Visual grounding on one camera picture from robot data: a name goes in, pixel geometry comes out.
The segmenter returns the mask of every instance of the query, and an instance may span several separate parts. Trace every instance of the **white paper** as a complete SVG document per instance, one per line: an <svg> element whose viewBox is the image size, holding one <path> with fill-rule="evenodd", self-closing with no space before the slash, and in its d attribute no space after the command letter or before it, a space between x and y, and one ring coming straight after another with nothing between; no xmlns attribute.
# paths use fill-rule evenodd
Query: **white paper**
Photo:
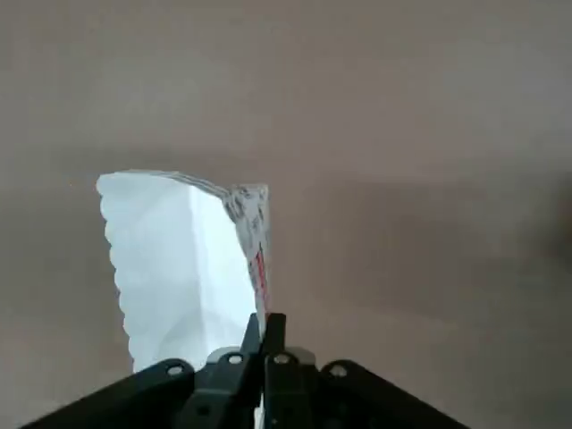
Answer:
<svg viewBox="0 0 572 429"><path fill-rule="evenodd" d="M224 189L173 172L101 176L133 370L182 358L198 370L240 345L268 312L268 209L262 186Z"/></svg>

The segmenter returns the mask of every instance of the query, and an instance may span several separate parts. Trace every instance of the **screw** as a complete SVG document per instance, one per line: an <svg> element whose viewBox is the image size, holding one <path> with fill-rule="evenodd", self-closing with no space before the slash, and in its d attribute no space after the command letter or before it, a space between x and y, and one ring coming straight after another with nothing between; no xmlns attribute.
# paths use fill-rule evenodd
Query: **screw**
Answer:
<svg viewBox="0 0 572 429"><path fill-rule="evenodd" d="M237 365L240 362L242 362L242 356L241 355L232 355L229 357L229 363L231 363L233 365Z"/></svg>
<svg viewBox="0 0 572 429"><path fill-rule="evenodd" d="M287 364L290 362L290 357L288 355L276 355L274 356L274 362L278 365Z"/></svg>
<svg viewBox="0 0 572 429"><path fill-rule="evenodd" d="M334 377L345 377L346 375L348 375L348 371L341 365L334 365L330 370L330 374L333 375Z"/></svg>
<svg viewBox="0 0 572 429"><path fill-rule="evenodd" d="M167 374L170 376L179 375L183 372L183 367L180 365L175 365L167 368Z"/></svg>

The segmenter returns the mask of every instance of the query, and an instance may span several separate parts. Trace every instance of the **gray wall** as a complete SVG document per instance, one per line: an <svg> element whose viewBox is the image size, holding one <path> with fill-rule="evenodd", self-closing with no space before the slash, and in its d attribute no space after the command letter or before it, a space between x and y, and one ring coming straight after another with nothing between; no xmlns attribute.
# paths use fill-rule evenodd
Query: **gray wall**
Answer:
<svg viewBox="0 0 572 429"><path fill-rule="evenodd" d="M130 371L94 182L272 191L290 343L474 427L572 425L572 5L12 1L0 425Z"/></svg>

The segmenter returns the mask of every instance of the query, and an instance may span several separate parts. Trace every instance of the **paper bag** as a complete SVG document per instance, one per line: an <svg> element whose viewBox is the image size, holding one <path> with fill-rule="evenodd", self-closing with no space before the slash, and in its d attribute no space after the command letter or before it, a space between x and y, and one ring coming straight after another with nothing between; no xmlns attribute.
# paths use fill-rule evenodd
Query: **paper bag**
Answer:
<svg viewBox="0 0 572 429"><path fill-rule="evenodd" d="M268 310L264 185L229 189L179 172L127 171L97 181L133 370L182 358L195 370L240 345Z"/></svg>

